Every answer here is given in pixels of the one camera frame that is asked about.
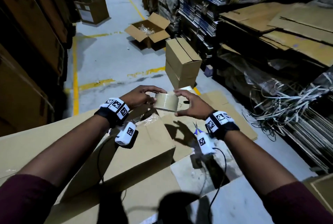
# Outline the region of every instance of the maroon sleeve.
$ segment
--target maroon sleeve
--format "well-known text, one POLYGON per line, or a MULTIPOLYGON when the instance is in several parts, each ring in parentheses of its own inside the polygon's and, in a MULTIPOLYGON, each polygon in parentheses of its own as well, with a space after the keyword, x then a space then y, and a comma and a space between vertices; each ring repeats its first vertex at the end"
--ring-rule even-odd
POLYGON ((0 223, 44 223, 59 190, 36 176, 10 177, 0 187, 0 223))
POLYGON ((275 224, 333 223, 333 215, 301 182, 277 188, 262 201, 275 224))

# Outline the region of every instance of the packing tape roll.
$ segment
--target packing tape roll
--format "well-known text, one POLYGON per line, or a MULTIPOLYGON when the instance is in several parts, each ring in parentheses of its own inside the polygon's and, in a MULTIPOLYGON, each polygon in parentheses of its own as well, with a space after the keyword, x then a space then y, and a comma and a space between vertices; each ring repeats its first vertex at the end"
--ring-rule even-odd
POLYGON ((178 97, 176 95, 157 93, 155 98, 156 102, 154 104, 154 108, 172 112, 177 111, 178 97))

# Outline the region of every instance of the scissors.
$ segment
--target scissors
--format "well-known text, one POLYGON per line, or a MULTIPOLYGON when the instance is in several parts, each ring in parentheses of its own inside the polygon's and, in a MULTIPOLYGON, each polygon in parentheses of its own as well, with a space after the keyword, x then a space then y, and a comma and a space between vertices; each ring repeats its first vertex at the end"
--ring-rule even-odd
POLYGON ((203 131, 201 131, 199 128, 198 128, 198 125, 197 123, 194 124, 194 122, 192 122, 193 125, 195 126, 195 132, 194 132, 194 135, 199 135, 200 133, 204 133, 203 131))

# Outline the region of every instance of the finger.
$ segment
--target finger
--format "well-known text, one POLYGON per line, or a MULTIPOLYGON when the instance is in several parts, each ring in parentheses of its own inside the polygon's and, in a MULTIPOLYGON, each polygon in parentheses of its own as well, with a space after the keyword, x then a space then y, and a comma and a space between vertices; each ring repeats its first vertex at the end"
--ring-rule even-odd
POLYGON ((176 117, 188 116, 188 109, 186 109, 186 110, 179 110, 179 111, 175 112, 174 115, 176 117))
POLYGON ((156 102, 156 98, 153 98, 153 97, 149 96, 148 94, 146 94, 146 102, 149 104, 154 104, 156 102))
POLYGON ((166 90, 156 87, 155 85, 144 85, 142 90, 144 92, 157 92, 157 93, 166 93, 167 92, 166 90))
POLYGON ((177 97, 183 96, 183 97, 187 98, 188 100, 193 95, 193 93, 191 93, 187 90, 174 90, 173 92, 177 97))

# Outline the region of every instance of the concrete floor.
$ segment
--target concrete floor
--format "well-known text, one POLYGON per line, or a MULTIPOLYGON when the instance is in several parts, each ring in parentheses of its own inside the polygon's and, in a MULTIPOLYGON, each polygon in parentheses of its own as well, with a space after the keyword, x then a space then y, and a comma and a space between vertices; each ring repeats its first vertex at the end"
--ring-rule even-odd
MULTIPOLYGON (((131 23, 147 18, 148 13, 142 7, 142 0, 106 0, 106 4, 110 19, 98 26, 77 24, 77 35, 69 50, 65 83, 69 95, 65 117, 98 108, 109 97, 119 97, 138 85, 156 85, 167 91, 173 89, 164 71, 164 49, 140 50, 133 44, 133 38, 124 32, 131 23)), ((229 91, 207 78, 201 70, 196 82, 199 92, 220 90, 240 114, 244 111, 244 107, 237 103, 229 91)), ((260 129, 253 129, 258 134, 255 142, 297 179, 304 180, 316 175, 280 137, 272 142, 260 129)))

